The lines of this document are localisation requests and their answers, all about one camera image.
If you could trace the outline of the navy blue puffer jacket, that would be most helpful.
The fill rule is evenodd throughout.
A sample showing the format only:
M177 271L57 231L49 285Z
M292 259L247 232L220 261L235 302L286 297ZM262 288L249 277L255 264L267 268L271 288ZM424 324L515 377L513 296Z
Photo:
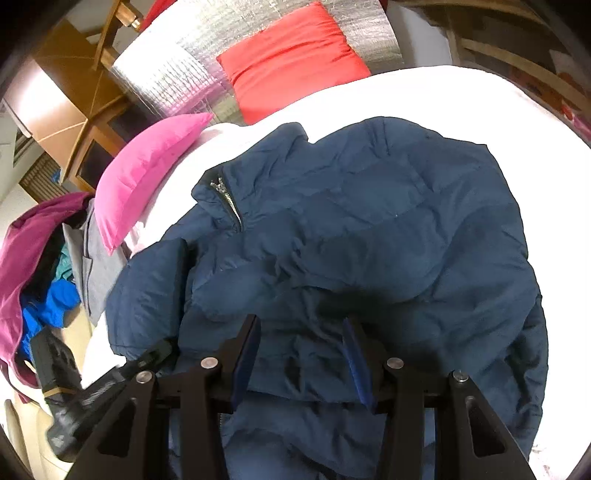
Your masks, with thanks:
M422 372L468 373L524 453L548 338L522 218L483 145L396 118L308 141L280 126L197 178L194 206L106 303L127 359L165 337L182 372L259 317L249 391L222 419L235 479L368 479L384 419L356 395L342 322Z

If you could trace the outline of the blue garment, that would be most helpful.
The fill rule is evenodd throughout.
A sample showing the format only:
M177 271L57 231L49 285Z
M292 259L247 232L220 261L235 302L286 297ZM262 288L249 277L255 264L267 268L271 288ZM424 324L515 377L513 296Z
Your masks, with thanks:
M18 351L26 360L33 362L32 339L44 327L63 328L65 314L80 303L80 297L72 282L58 279L50 284L42 300L22 295L20 302L23 334Z

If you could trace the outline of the teal garment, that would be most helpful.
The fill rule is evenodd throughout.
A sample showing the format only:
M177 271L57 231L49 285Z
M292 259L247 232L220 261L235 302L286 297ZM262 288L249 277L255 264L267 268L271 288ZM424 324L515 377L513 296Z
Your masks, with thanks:
M54 275L52 281L65 280L70 283L74 282L74 274L72 269L72 262L69 254L69 249L66 244L63 244L57 258L57 263L54 268Z

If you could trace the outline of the grey garment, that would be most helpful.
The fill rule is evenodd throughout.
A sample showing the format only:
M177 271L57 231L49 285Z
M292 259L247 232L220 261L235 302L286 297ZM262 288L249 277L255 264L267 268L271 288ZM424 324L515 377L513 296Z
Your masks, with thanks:
M96 221L94 200L90 199L84 221L76 228L63 223L62 233L71 262L73 280L85 313L96 326L105 310L109 293L127 264L123 248L109 254Z

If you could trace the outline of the magenta garment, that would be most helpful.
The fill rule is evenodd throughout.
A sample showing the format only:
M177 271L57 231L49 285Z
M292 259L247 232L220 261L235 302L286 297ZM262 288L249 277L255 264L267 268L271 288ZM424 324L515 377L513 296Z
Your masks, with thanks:
M1 373L6 380L17 380L11 387L24 403L33 400L25 389L36 389L38 383L35 373L17 357L24 325L20 294L33 278L51 235L85 212L92 197L75 192L36 205L8 226L1 246Z

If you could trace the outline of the pink pillow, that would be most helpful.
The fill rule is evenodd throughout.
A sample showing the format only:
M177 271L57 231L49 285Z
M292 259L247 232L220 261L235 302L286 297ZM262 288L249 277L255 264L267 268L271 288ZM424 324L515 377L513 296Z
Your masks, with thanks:
M211 113L162 119L136 135L110 162L94 197L95 220L109 254L123 243L156 188L211 119Z

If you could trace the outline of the brown wooden nightstand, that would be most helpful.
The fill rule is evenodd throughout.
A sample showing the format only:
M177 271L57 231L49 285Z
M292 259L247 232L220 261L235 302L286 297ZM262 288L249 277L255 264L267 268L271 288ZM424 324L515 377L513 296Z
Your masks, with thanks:
M61 182L93 191L149 118L108 70L94 64L93 45L67 20L48 33L32 65L31 89L44 107L34 138L61 168Z

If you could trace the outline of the white pink bed blanket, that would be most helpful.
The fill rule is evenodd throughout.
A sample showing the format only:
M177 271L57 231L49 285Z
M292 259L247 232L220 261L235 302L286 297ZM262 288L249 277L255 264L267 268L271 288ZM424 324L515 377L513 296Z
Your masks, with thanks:
M436 66L380 74L305 97L252 126L206 128L152 194L124 244L131 258L162 239L193 206L193 187L280 126L314 143L373 118L401 119L485 146L516 200L541 292L548 338L542 418L524 453L540 479L588 477L590 465L590 149L515 84L474 69ZM88 343L89 384L126 357L109 342L105 313Z

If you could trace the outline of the silver foil insulation mat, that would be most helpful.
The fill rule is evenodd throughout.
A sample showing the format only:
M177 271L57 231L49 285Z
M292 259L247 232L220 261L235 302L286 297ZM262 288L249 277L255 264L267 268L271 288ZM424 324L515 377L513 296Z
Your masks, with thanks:
M242 124L242 112L217 56L303 5L177 1L118 56L110 72L159 118L209 112L216 123ZM326 1L324 6L370 72L404 66L394 29L378 2Z

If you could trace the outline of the red cloth on headboard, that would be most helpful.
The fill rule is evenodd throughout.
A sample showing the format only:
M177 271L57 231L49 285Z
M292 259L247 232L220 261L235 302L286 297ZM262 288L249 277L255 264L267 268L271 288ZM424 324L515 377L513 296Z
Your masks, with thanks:
M155 0L151 5L147 15L140 24L140 32L143 32L161 13L173 5L176 0Z

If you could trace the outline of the red pillow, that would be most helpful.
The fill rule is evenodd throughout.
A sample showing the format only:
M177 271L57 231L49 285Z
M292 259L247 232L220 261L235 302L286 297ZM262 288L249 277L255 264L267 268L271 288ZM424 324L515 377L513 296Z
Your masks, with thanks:
M249 125L315 92L370 77L318 1L231 46L217 61Z

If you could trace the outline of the wooden headboard frame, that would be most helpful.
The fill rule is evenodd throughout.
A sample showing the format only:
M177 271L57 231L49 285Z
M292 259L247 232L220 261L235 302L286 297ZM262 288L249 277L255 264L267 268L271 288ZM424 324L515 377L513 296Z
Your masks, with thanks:
M97 70L102 66L106 70L111 70L119 56L119 52L114 47L118 30L125 27L138 33L142 21L142 14L130 1L114 0L100 32L92 68Z

